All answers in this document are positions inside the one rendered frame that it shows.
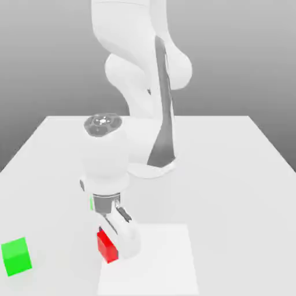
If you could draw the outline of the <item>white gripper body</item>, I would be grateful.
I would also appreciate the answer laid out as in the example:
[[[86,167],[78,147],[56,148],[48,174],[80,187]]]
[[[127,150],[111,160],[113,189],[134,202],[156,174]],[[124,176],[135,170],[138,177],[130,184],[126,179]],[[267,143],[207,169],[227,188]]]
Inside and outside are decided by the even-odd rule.
[[[99,214],[98,221],[115,245],[119,259],[129,259],[139,254],[141,250],[139,227],[125,210],[112,210],[109,214]]]

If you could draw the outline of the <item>small red cube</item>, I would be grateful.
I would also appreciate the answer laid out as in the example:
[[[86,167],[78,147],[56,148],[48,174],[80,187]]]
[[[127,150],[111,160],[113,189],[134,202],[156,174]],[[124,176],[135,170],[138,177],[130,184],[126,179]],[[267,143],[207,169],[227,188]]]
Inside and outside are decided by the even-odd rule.
[[[97,243],[98,251],[108,264],[119,259],[116,246],[101,227],[99,227],[99,231],[97,232]]]

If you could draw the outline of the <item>small green cube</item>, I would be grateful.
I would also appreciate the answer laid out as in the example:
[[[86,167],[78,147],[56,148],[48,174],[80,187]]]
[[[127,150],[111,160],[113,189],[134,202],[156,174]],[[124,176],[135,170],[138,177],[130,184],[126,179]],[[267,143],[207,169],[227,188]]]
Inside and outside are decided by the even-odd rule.
[[[2,258],[8,276],[32,269],[25,237],[1,244]]]

